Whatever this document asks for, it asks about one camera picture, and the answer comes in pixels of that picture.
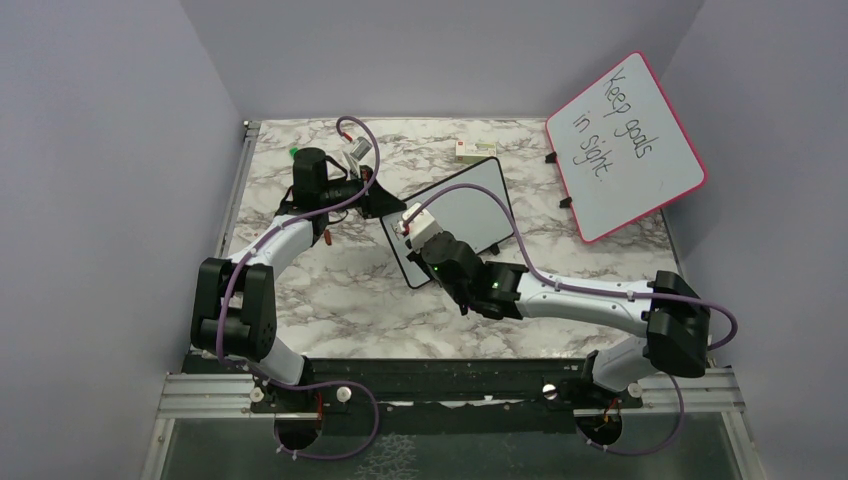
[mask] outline white box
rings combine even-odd
[[[456,141],[456,161],[459,163],[472,164],[497,156],[498,148],[494,143]]]

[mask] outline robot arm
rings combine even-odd
[[[284,222],[305,213],[345,202],[363,190],[373,170],[360,166],[359,160],[370,144],[359,138],[345,159],[353,170],[350,178],[330,179],[327,164],[335,160],[317,148],[304,148],[294,154],[291,192],[280,202],[268,229],[243,250],[227,258],[207,258],[200,266],[191,324],[191,343],[196,348],[216,351],[218,323],[223,298],[235,266],[248,256],[234,283],[234,298],[227,305],[223,330],[223,354],[244,358],[257,364],[271,377],[289,385],[298,384],[304,358],[292,352],[277,338],[274,280],[301,253],[322,238],[329,223],[326,213],[296,221],[280,229]],[[386,192],[374,181],[368,192],[348,205],[364,218],[400,212],[406,204]]]
[[[407,220],[419,205],[413,205]],[[616,328],[633,335],[592,352],[584,377],[606,392],[618,393],[657,371],[682,377],[706,369],[709,311],[685,303],[636,298],[635,293],[675,293],[696,297],[677,274],[657,272],[652,282],[600,282],[543,274],[552,283],[620,292],[598,296],[556,289],[528,274],[524,265],[483,262],[471,247],[442,231],[426,210],[407,227],[399,224],[410,248],[465,315],[487,318],[557,317]]]

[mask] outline white wall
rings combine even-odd
[[[846,48],[844,0],[708,0],[662,77],[710,171],[668,208],[673,238],[739,316],[718,356],[774,479],[845,478]]]
[[[176,0],[0,7],[0,471],[137,478],[241,121]]]
[[[658,73],[703,0],[181,0],[239,111],[543,116],[643,50]]]

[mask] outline white marble countertop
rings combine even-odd
[[[497,142],[516,221],[540,269],[608,280],[653,279],[657,270],[676,271],[659,214],[593,244],[580,240],[571,211],[558,208],[565,196],[559,173],[544,163],[549,152],[544,119],[365,121],[380,142],[379,181],[401,199],[465,167],[453,162],[455,140]],[[344,142],[334,123],[263,122],[230,253],[271,221],[291,185],[291,147],[318,147],[342,159]],[[347,130],[357,136],[357,128]],[[373,165],[373,154],[365,162]],[[277,335],[297,352],[355,358],[576,357],[626,336],[555,318],[496,321],[474,312],[463,317],[438,285],[417,290],[406,285],[378,220],[351,213],[329,230],[332,246],[319,242],[277,279]],[[497,260],[523,263],[514,239],[500,246]]]

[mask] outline purple cable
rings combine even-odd
[[[668,376],[671,379],[671,383],[674,384],[674,390],[677,392],[677,402],[680,405],[680,416],[677,419],[677,425],[674,426],[674,430],[672,430],[671,435],[668,436],[662,443],[655,445],[651,448],[646,448],[645,450],[618,450],[611,447],[604,448],[603,445],[598,445],[597,443],[589,440],[585,433],[579,428],[577,429],[577,433],[586,440],[586,443],[592,447],[597,448],[598,450],[602,450],[605,453],[612,453],[613,455],[622,455],[625,457],[640,457],[642,455],[650,455],[652,453],[657,453],[665,447],[674,443],[677,440],[677,437],[680,436],[680,432],[683,431],[683,422],[686,418],[686,408],[683,406],[683,392],[680,391],[680,385],[677,384],[677,379]]]
[[[274,227],[274,228],[268,230],[265,233],[265,235],[263,235],[256,242],[256,246],[254,246],[247,254],[245,254],[241,258],[241,260],[239,260],[239,262],[236,264],[236,267],[233,269],[233,273],[230,275],[230,281],[227,282],[227,289],[224,292],[224,299],[223,299],[222,304],[221,304],[221,315],[218,316],[218,331],[217,331],[217,335],[215,337],[215,354],[218,357],[218,361],[222,365],[227,365],[227,366],[236,366],[237,365],[235,362],[228,360],[224,356],[224,324],[227,321],[227,310],[229,309],[229,306],[230,306],[230,300],[233,297],[233,290],[235,290],[236,279],[238,278],[239,273],[241,273],[245,264],[247,264],[247,262],[250,261],[250,259],[253,258],[256,255],[255,252],[258,251],[260,248],[262,248],[262,246],[264,246],[269,240],[271,240],[271,238],[273,238],[274,235],[276,235],[277,233],[279,233],[280,231],[282,231],[283,229],[285,229],[289,225],[291,225],[295,222],[299,222],[301,220],[306,220],[306,219],[309,219],[309,218],[312,218],[312,217],[316,217],[318,215],[323,215],[325,213],[332,212],[333,210],[338,210],[340,208],[344,208],[344,207],[350,205],[351,203],[359,200],[359,198],[361,198],[363,195],[365,195],[365,193],[368,191],[368,189],[371,188],[371,185],[373,185],[374,182],[377,180],[377,172],[380,171],[380,146],[377,144],[377,137],[374,136],[374,133],[371,132],[371,129],[369,129],[368,126],[365,125],[364,122],[362,122],[362,120],[360,120],[356,117],[349,116],[349,115],[339,117],[339,119],[336,120],[336,131],[339,133],[339,135],[344,136],[344,132],[342,132],[342,122],[344,122],[344,121],[351,121],[351,122],[359,125],[362,128],[362,130],[364,130],[365,133],[368,135],[368,138],[371,140],[371,144],[374,146],[374,174],[371,175],[371,178],[369,178],[367,182],[365,182],[365,185],[362,187],[362,190],[360,190],[359,192],[357,192],[356,195],[350,197],[349,199],[345,200],[344,202],[338,203],[338,204],[330,206],[330,207],[322,208],[320,210],[315,210],[314,212],[309,212],[309,213],[304,213],[303,215],[298,215],[297,217],[290,218],[290,219],[286,220],[279,227]],[[254,373],[255,375],[258,375],[258,376],[269,378],[264,373],[256,371],[256,370],[252,370],[252,373]],[[361,446],[359,446],[358,448],[356,448],[356,449],[354,449],[350,452],[339,454],[339,455],[300,454],[301,457],[311,458],[311,459],[314,459],[314,460],[342,460],[342,459],[345,459],[345,458],[350,458],[350,457],[358,454],[359,452],[365,450],[369,445],[371,445],[371,443],[377,437],[377,430],[380,427],[380,408],[377,404],[376,397],[374,397],[374,394],[371,392],[371,390],[368,390],[368,388],[365,387],[365,385],[362,385],[362,384],[359,384],[359,383],[356,383],[356,382],[349,382],[349,381],[346,381],[346,380],[336,380],[336,381],[332,381],[332,382],[322,382],[322,383],[316,383],[316,384],[313,384],[313,385],[304,385],[304,386],[286,385],[286,384],[281,383],[281,382],[274,380],[272,378],[269,378],[269,381],[277,387],[284,388],[286,390],[294,390],[294,391],[312,390],[312,389],[315,389],[315,388],[332,387],[332,386],[350,386],[350,387],[358,388],[358,389],[362,390],[363,392],[365,392],[365,394],[368,396],[368,398],[371,399],[371,404],[374,406],[374,428],[371,430],[371,435],[368,437],[368,439],[365,441],[365,443],[363,443]],[[283,448],[284,451],[291,453],[291,454],[294,454],[294,452],[286,449],[282,445],[280,445],[280,446]]]
[[[472,190],[477,190],[479,192],[483,192],[486,195],[488,195],[489,197],[491,197],[492,200],[494,200],[498,204],[498,206],[501,207],[501,210],[503,210],[504,215],[506,215],[506,218],[509,221],[510,226],[512,227],[512,233],[515,235],[515,240],[518,242],[518,248],[521,250],[521,255],[524,257],[524,262],[527,264],[527,268],[530,270],[530,273],[533,274],[534,277],[539,279],[539,281],[541,281],[545,285],[549,285],[551,287],[554,287],[554,289],[556,289],[556,290],[568,290],[570,292],[584,293],[584,294],[587,294],[587,295],[598,295],[598,296],[602,296],[602,297],[628,298],[627,292],[619,292],[619,291],[615,291],[615,290],[604,290],[604,289],[600,289],[600,288],[580,287],[580,286],[577,286],[577,285],[567,285],[565,283],[555,282],[555,281],[549,279],[548,277],[542,275],[542,273],[539,272],[539,270],[536,269],[536,267],[533,265],[533,262],[530,260],[530,255],[527,253],[527,247],[524,245],[524,239],[521,238],[521,232],[518,231],[518,225],[515,224],[515,219],[512,218],[512,215],[509,213],[509,209],[506,207],[506,205],[504,205],[503,201],[501,201],[501,199],[498,198],[497,195],[492,193],[491,190],[489,190],[485,187],[481,187],[480,185],[473,185],[471,183],[458,183],[456,185],[451,185],[450,187],[447,187],[444,190],[439,191],[438,193],[436,193],[432,197],[425,200],[424,203],[422,203],[420,207],[418,207],[414,212],[412,212],[412,215],[410,215],[409,218],[407,218],[406,220],[403,221],[403,226],[404,227],[408,226],[409,223],[412,222],[412,220],[416,216],[418,216],[418,214],[421,213],[422,210],[424,210],[425,208],[427,208],[428,205],[430,205],[431,203],[436,201],[436,199],[438,199],[439,197],[441,197],[442,195],[444,195],[448,192],[451,192],[453,190],[458,190],[460,188],[470,188]],[[634,292],[633,298],[656,299],[656,300],[673,300],[673,301],[677,301],[677,302],[685,302],[685,303],[688,303],[690,305],[699,305],[699,306],[702,306],[702,307],[707,307],[707,308],[710,308],[710,309],[713,309],[713,310],[718,310],[719,312],[723,313],[727,317],[727,319],[730,321],[730,332],[727,334],[726,337],[722,338],[718,342],[715,342],[712,345],[709,345],[707,347],[707,350],[715,350],[716,348],[723,347],[724,345],[727,345],[731,340],[733,340],[733,337],[736,336],[736,332],[739,331],[739,324],[736,321],[736,317],[733,315],[733,313],[731,313],[730,310],[722,307],[721,305],[718,305],[718,304],[713,303],[713,302],[708,302],[708,301],[702,300],[700,298],[687,297],[685,295],[674,295],[674,294],[671,294],[671,293],[639,293],[639,292]]]
[[[371,400],[371,406],[374,407],[374,428],[371,429],[371,434],[368,436],[368,438],[365,440],[365,442],[362,443],[362,445],[356,447],[355,449],[353,449],[349,452],[340,453],[338,455],[316,455],[316,454],[313,454],[313,453],[301,453],[301,452],[297,452],[296,450],[289,450],[288,448],[285,447],[285,445],[283,445],[283,442],[280,441],[280,437],[277,435],[277,430],[275,428],[274,429],[274,438],[277,440],[277,444],[279,445],[280,450],[283,451],[283,452],[286,452],[288,454],[293,455],[294,458],[302,457],[302,458],[309,458],[311,460],[345,460],[345,459],[348,459],[350,457],[353,457],[353,456],[359,454],[360,452],[362,452],[363,450],[368,448],[368,446],[371,445],[371,443],[374,442],[374,439],[377,438],[377,431],[380,429],[380,407],[377,404],[377,398],[374,397],[374,393],[371,392],[371,390],[368,390],[368,388],[366,388],[365,385],[362,385],[361,383],[350,382],[350,381],[347,381],[347,380],[335,380],[335,381],[332,381],[332,382],[314,383],[312,385],[305,385],[305,386],[299,387],[299,386],[286,385],[284,383],[280,383],[277,380],[274,380],[273,378],[269,379],[269,380],[272,384],[274,384],[277,387],[280,387],[280,388],[283,388],[283,389],[286,389],[286,390],[293,390],[293,391],[312,390],[314,388],[335,387],[335,386],[347,386],[347,387],[358,388],[358,389],[362,390],[363,392],[365,392],[366,395],[368,395],[368,399]]]

